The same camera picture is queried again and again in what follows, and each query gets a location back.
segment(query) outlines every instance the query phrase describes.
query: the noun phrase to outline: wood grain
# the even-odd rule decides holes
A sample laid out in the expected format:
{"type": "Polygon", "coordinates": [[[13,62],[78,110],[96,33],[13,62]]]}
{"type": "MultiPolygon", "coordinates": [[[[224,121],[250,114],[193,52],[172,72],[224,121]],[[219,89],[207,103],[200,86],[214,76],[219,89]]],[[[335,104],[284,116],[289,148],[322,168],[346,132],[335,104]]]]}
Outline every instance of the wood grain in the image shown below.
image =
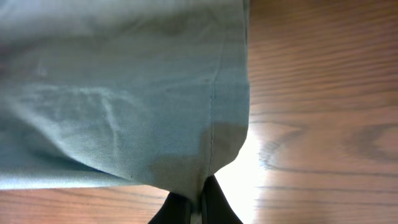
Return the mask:
{"type": "MultiPolygon", "coordinates": [[[[217,173],[244,223],[397,223],[398,2],[258,0],[251,116],[217,173]]],[[[152,187],[0,192],[0,223],[147,223],[152,187]]]]}

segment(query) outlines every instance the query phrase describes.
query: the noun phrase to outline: fabric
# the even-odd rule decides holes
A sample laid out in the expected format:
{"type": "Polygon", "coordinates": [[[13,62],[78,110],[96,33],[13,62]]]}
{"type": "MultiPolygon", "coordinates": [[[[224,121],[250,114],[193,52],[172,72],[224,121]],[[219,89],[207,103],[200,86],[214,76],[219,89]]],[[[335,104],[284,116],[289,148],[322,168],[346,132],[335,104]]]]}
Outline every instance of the fabric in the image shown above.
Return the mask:
{"type": "Polygon", "coordinates": [[[0,189],[191,199],[248,128],[243,0],[0,0],[0,189]]]}

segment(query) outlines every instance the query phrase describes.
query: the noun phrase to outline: wooden floor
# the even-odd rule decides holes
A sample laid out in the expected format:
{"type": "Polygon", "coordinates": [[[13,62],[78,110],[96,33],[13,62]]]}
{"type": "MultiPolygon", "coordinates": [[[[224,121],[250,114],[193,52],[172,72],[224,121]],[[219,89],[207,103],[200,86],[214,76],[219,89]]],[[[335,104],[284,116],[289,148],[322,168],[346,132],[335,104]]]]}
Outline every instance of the wooden floor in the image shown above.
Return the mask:
{"type": "MultiPolygon", "coordinates": [[[[217,177],[244,223],[398,223],[398,1],[257,0],[251,117],[217,177]]],[[[0,223],[147,223],[152,187],[0,192],[0,223]]]]}

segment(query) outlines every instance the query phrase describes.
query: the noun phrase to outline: seam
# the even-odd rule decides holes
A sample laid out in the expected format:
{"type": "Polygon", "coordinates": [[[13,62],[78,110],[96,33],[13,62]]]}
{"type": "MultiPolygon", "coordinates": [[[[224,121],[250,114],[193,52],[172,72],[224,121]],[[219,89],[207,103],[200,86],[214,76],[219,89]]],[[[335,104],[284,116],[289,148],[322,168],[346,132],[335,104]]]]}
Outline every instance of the seam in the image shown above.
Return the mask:
{"type": "Polygon", "coordinates": [[[214,72],[214,78],[213,78],[213,88],[212,88],[212,93],[211,93],[211,109],[210,109],[210,116],[211,116],[211,155],[210,155],[210,165],[209,165],[209,169],[207,172],[207,176],[209,176],[210,172],[211,172],[211,167],[213,166],[213,157],[214,157],[214,101],[215,101],[215,95],[216,95],[216,80],[217,80],[217,76],[220,74],[220,68],[221,68],[221,59],[223,57],[223,53],[224,53],[224,45],[225,45],[225,29],[223,29],[223,40],[221,43],[221,47],[220,47],[220,52],[218,53],[218,64],[217,64],[217,68],[214,72]]]}

